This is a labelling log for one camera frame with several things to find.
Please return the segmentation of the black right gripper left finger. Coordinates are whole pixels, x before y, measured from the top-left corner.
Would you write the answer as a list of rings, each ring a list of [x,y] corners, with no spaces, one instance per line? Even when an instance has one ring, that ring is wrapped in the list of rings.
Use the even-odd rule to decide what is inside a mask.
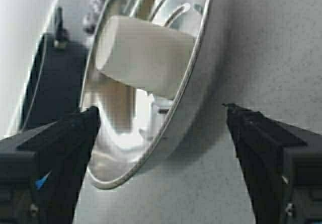
[[[1,223],[72,223],[100,129],[97,107],[1,140]]]

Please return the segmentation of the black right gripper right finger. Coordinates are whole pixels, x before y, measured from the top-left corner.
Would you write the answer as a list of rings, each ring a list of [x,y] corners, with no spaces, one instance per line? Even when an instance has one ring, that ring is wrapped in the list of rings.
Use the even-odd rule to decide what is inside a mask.
[[[225,107],[255,223],[321,223],[321,135]]]

